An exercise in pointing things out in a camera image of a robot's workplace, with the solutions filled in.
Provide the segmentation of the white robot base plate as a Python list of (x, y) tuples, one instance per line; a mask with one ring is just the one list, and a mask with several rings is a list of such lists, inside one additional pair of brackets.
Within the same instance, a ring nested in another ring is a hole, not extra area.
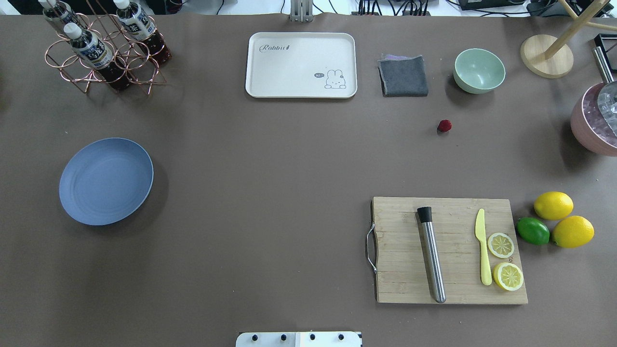
[(353, 331), (245, 332), (236, 347), (361, 347), (362, 333)]

